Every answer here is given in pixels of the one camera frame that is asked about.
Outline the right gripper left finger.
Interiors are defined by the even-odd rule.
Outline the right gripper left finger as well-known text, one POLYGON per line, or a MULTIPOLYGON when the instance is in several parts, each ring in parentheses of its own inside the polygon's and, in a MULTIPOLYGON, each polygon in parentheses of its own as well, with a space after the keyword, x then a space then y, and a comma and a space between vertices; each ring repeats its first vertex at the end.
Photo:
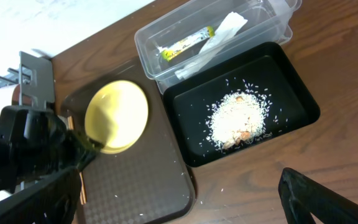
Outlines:
POLYGON ((0 201, 0 223, 71 223, 80 192, 79 171, 61 170, 0 201))

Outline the white paper chopstick sleeve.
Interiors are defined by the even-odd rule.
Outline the white paper chopstick sleeve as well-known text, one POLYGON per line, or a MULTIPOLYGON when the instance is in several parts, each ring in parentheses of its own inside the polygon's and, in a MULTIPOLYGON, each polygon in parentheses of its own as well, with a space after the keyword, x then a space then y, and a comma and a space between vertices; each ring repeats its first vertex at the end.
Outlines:
POLYGON ((230 12, 215 31, 215 36, 201 48, 198 58, 175 72, 177 78, 187 79, 201 70, 224 48, 223 44, 232 39, 247 22, 248 20, 240 14, 230 12))

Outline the green snack wrapper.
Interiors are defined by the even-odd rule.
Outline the green snack wrapper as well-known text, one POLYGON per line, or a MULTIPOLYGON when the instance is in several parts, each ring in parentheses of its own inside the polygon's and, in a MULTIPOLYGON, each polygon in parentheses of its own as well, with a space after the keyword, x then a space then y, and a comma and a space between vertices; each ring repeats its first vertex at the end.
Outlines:
POLYGON ((204 27, 173 45, 162 48, 160 54, 164 60, 169 62, 194 45, 213 36, 215 36, 214 29, 211 26, 204 27))

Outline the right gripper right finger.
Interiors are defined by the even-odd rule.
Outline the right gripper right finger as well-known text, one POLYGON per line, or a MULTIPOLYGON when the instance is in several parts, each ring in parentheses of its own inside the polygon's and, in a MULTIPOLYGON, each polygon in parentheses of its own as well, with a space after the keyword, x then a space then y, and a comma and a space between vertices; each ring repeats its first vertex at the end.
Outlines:
POLYGON ((288 223, 358 223, 358 204, 289 167, 278 192, 288 223))

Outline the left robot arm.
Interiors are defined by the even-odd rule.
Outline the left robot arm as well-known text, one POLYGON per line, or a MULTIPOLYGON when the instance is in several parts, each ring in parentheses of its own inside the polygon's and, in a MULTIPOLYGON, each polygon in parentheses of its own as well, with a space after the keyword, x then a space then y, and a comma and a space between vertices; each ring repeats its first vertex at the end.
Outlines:
POLYGON ((82 171, 103 147, 51 111, 7 106, 0 115, 0 190, 69 167, 82 171))

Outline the white bowl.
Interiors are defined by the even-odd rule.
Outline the white bowl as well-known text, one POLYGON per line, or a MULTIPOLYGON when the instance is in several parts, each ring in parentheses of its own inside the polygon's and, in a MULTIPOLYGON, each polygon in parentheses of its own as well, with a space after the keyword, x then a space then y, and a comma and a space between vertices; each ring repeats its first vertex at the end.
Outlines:
POLYGON ((0 88, 0 115, 4 107, 19 105, 20 90, 20 84, 0 88))

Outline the yellow plate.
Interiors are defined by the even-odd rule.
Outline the yellow plate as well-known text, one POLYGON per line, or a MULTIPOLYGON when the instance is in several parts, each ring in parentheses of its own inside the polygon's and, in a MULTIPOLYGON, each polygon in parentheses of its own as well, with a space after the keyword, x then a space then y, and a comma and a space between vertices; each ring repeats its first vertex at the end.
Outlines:
POLYGON ((148 101, 141 87, 116 80, 92 97, 85 113, 85 133, 102 145, 102 153, 118 154, 141 137, 148 116, 148 101))

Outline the leftover rice pile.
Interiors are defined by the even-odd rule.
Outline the leftover rice pile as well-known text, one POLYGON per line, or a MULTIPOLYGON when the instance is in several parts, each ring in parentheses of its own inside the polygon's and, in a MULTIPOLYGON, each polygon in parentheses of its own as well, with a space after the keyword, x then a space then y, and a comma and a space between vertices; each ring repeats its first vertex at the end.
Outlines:
POLYGON ((206 106, 206 136, 199 142, 203 158, 271 138, 273 132, 267 130, 267 123, 279 123, 277 115, 270 116, 273 100, 268 87, 236 77, 226 78, 223 87, 223 96, 206 106))

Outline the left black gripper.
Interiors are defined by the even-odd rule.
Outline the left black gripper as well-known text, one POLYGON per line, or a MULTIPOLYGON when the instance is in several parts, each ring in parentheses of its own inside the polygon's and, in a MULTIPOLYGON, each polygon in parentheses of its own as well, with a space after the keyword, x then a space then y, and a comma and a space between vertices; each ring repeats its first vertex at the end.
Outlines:
POLYGON ((82 171, 105 147, 83 131, 67 129, 47 111, 26 112, 23 137, 24 174, 51 174, 68 167, 82 171))

